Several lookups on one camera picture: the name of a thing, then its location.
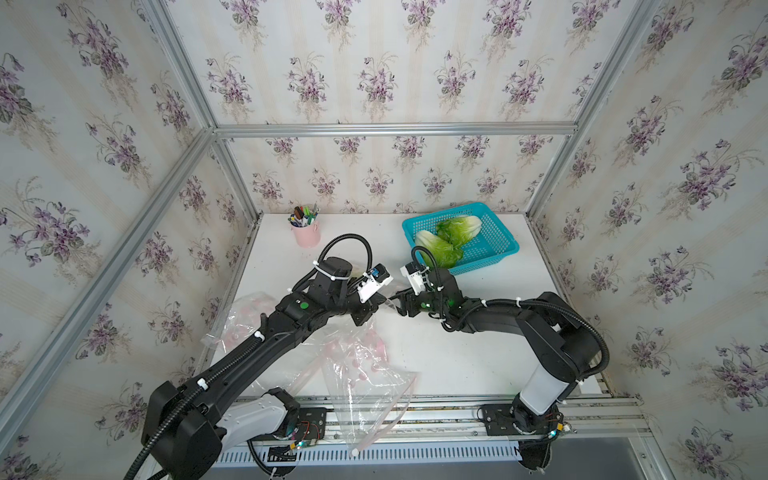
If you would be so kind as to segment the zip-top bag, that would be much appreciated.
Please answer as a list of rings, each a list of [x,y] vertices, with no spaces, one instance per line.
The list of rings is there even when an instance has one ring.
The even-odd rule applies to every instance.
[[[241,296],[235,300],[223,321],[214,326],[202,339],[202,345],[212,354],[212,363],[218,362],[245,340],[254,336],[260,327],[261,316],[274,311],[278,301],[263,292]],[[273,388],[281,388],[296,396],[313,377],[320,373],[326,345],[340,332],[334,319],[312,333],[307,340],[276,360],[240,395],[240,399],[257,398]]]
[[[389,434],[410,406],[418,374],[391,364],[372,326],[340,331],[326,345],[322,374],[351,457]]]
[[[399,315],[399,301],[394,298],[396,284],[380,284],[373,281],[363,283],[357,293],[361,302],[361,324],[370,321],[381,312]]]

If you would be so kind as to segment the chinese cabbage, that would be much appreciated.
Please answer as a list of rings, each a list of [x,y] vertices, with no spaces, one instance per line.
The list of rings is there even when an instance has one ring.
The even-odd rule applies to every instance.
[[[431,256],[429,256],[420,251],[425,263],[430,268],[453,268],[464,256],[461,248],[454,246],[427,230],[421,230],[416,233],[415,245],[426,248],[431,252]]]
[[[454,247],[462,247],[481,231],[482,221],[477,216],[459,216],[443,220],[436,225],[436,234]]]

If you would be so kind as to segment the teal plastic basket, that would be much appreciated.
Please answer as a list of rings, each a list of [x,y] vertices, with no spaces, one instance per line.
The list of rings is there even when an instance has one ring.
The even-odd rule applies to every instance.
[[[479,202],[406,219],[402,229],[411,247],[427,248],[453,275],[494,265],[520,250],[498,216]]]

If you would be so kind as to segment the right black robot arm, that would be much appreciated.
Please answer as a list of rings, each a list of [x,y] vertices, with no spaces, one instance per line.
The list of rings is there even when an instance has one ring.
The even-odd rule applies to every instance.
[[[398,314],[426,313],[449,333],[493,332],[525,338],[539,365],[502,422],[521,434],[556,438],[563,423],[558,404],[580,382],[609,365],[610,351],[603,336],[554,292],[524,300],[467,297],[427,248],[413,247],[411,258],[401,269],[410,287],[391,296],[399,303]]]

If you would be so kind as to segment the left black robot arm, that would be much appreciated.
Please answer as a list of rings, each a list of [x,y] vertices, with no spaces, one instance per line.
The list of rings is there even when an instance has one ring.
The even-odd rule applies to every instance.
[[[173,479],[199,479],[224,450],[225,413],[280,357],[306,341],[335,316],[358,326],[384,302],[378,292],[390,275],[374,264],[370,243],[356,233],[337,236],[313,268],[283,297],[259,327],[220,361],[179,386],[166,381],[150,395],[142,448],[125,476],[134,479],[148,458]],[[375,291],[363,294],[364,283]]]

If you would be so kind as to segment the pink pen cup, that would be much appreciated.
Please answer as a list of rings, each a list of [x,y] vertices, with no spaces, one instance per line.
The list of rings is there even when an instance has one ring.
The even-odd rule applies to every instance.
[[[301,227],[292,226],[291,231],[297,245],[301,248],[314,248],[320,243],[321,232],[317,222]]]

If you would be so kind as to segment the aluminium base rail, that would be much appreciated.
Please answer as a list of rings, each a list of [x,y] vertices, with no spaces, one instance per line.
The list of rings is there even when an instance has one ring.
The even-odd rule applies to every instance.
[[[558,439],[650,437],[652,431],[634,398],[608,395],[576,396],[557,405],[535,433],[511,422],[512,398],[501,395],[416,395],[401,401],[384,416],[380,443],[543,440],[556,426]]]

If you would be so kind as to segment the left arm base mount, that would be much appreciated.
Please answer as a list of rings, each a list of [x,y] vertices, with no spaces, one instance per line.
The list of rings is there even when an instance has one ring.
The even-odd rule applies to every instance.
[[[325,407],[302,406],[292,395],[281,388],[267,392],[275,397],[285,410],[281,423],[272,432],[264,435],[270,440],[285,440],[294,444],[316,442],[325,437],[327,415]]]

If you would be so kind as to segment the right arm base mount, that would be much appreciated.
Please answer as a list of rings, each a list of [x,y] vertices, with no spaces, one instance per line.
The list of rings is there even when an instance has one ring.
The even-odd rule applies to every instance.
[[[478,419],[483,423],[488,436],[551,437],[557,436],[564,424],[564,416],[557,405],[542,415],[536,415],[521,402],[481,405]]]

